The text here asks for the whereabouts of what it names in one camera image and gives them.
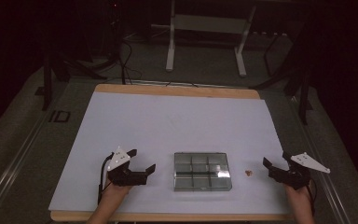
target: clear plastic tray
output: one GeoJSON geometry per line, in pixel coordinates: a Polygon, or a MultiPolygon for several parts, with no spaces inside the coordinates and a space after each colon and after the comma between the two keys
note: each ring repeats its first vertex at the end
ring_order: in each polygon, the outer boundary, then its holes
{"type": "Polygon", "coordinates": [[[229,191],[232,188],[226,153],[176,152],[175,191],[229,191]]]}

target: white stand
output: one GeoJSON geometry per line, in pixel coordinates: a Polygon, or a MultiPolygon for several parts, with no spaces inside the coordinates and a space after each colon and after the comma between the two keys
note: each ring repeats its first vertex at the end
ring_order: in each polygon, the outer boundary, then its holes
{"type": "Polygon", "coordinates": [[[170,26],[170,45],[168,48],[167,57],[167,72],[173,70],[173,60],[175,54],[175,29],[179,30],[195,30],[206,32],[218,32],[228,34],[241,34],[241,42],[234,49],[235,57],[237,60],[238,71],[241,77],[246,76],[245,65],[243,63],[242,51],[245,45],[246,38],[249,34],[249,29],[252,24],[252,19],[255,14],[255,6],[249,14],[247,20],[230,19],[230,18],[215,18],[215,17],[202,17],[190,15],[175,15],[175,0],[171,1],[171,26],[170,26]]]}

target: human arm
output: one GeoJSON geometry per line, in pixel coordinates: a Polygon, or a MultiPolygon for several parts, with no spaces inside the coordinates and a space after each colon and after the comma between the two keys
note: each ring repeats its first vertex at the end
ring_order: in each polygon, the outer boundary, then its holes
{"type": "Polygon", "coordinates": [[[112,183],[106,184],[105,190],[98,207],[91,215],[87,224],[106,224],[109,218],[120,207],[132,186],[116,186],[112,183]]]}
{"type": "Polygon", "coordinates": [[[311,198],[306,187],[300,189],[293,189],[288,185],[284,185],[286,190],[287,200],[292,207],[295,221],[297,224],[314,224],[312,209],[311,209],[311,198]]]}

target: table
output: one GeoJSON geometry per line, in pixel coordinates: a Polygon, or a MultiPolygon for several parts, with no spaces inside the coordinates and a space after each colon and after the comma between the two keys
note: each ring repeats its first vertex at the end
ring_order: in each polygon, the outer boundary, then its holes
{"type": "Polygon", "coordinates": [[[249,29],[251,27],[254,14],[255,5],[252,6],[251,12],[249,13],[247,19],[243,20],[176,14],[175,0],[171,0],[170,45],[168,48],[166,70],[169,72],[173,70],[173,61],[175,54],[174,34],[176,29],[219,32],[241,35],[241,42],[237,47],[234,48],[234,53],[237,61],[239,74],[241,77],[245,77],[246,69],[243,63],[242,50],[245,45],[246,38],[249,34],[249,29]]]}
{"type": "Polygon", "coordinates": [[[138,149],[138,155],[131,159],[133,171],[154,162],[157,169],[146,186],[131,190],[112,220],[233,221],[292,217],[281,184],[270,179],[262,165],[266,156],[274,165],[287,167],[267,106],[256,91],[98,85],[51,201],[52,219],[89,218],[97,205],[103,159],[116,150],[117,145],[112,143],[118,142],[123,148],[138,149]],[[231,191],[173,191],[173,152],[194,150],[227,153],[231,191]],[[252,170],[253,175],[246,176],[246,169],[252,170]]]}

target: wire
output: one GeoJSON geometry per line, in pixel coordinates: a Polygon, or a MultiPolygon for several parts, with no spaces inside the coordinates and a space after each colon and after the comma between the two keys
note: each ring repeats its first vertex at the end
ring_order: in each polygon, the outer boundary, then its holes
{"type": "Polygon", "coordinates": [[[315,188],[315,193],[314,193],[314,196],[313,196],[313,202],[315,203],[316,196],[318,195],[318,186],[316,185],[316,182],[315,182],[315,180],[313,178],[311,178],[310,180],[312,180],[313,187],[315,188]]]}
{"type": "Polygon", "coordinates": [[[140,71],[137,71],[137,70],[135,70],[135,69],[132,69],[132,68],[129,68],[128,66],[126,66],[126,69],[127,70],[130,70],[130,71],[132,71],[132,72],[135,72],[135,73],[138,73],[139,74],[139,76],[138,77],[136,77],[136,78],[141,78],[142,77],[142,75],[143,75],[143,73],[142,72],[140,72],[140,71]]]}
{"type": "Polygon", "coordinates": [[[103,161],[103,167],[101,168],[101,181],[100,181],[100,185],[98,186],[98,203],[100,203],[100,200],[102,198],[103,195],[103,191],[106,189],[106,187],[103,189],[103,174],[104,174],[104,166],[106,165],[106,163],[110,160],[112,160],[114,153],[112,152],[112,154],[108,157],[106,157],[106,159],[103,161]]]}
{"type": "MultiPolygon", "coordinates": [[[[112,6],[109,4],[109,1],[104,1],[103,3],[100,4],[100,7],[102,12],[102,21],[105,22],[106,24],[110,25],[112,22],[117,22],[118,20],[121,19],[121,12],[119,11],[115,15],[112,6]]],[[[103,53],[103,48],[106,42],[106,32],[107,32],[106,30],[103,30],[99,55],[103,53]]],[[[105,62],[88,66],[88,68],[91,70],[101,70],[110,65],[114,65],[115,63],[116,63],[116,59],[112,57],[112,55],[110,55],[108,56],[105,62]]]]}
{"type": "Polygon", "coordinates": [[[194,84],[194,83],[192,83],[192,82],[185,82],[185,83],[187,83],[187,84],[190,84],[190,85],[192,85],[192,86],[194,86],[194,87],[199,87],[199,86],[197,86],[196,84],[194,84]]]}
{"type": "Polygon", "coordinates": [[[103,193],[106,189],[107,189],[107,187],[109,187],[109,185],[111,185],[112,184],[112,181],[109,181],[109,184],[107,184],[104,188],[103,188],[103,191],[101,192],[101,193],[103,193]]]}
{"type": "MultiPolygon", "coordinates": [[[[165,29],[165,30],[163,30],[163,31],[160,31],[160,32],[158,32],[158,33],[156,33],[156,34],[151,35],[150,38],[153,38],[153,37],[156,37],[156,36],[159,36],[159,35],[163,35],[163,34],[169,32],[169,31],[170,31],[170,29],[165,29]]],[[[130,34],[130,35],[127,35],[127,36],[124,37],[123,39],[124,39],[125,41],[132,42],[132,43],[140,43],[140,42],[145,42],[145,41],[147,41],[147,39],[145,39],[144,37],[131,38],[131,37],[133,37],[133,36],[137,37],[137,35],[138,35],[138,33],[132,33],[132,34],[130,34]]]]}
{"type": "Polygon", "coordinates": [[[127,74],[127,77],[130,81],[130,84],[132,85],[132,81],[131,81],[131,77],[130,77],[130,74],[128,73],[127,71],[127,62],[129,61],[130,59],[130,56],[132,55],[132,47],[129,43],[127,43],[125,40],[122,40],[122,43],[127,45],[127,47],[129,47],[130,49],[130,53],[129,55],[127,56],[127,59],[126,61],[123,63],[122,60],[121,60],[121,57],[119,57],[119,61],[120,61],[120,64],[121,64],[121,78],[122,78],[122,83],[125,84],[125,75],[127,74]]]}
{"type": "Polygon", "coordinates": [[[312,192],[310,191],[310,186],[306,186],[308,194],[310,195],[310,210],[312,215],[315,215],[315,198],[312,196],[312,192]]]}

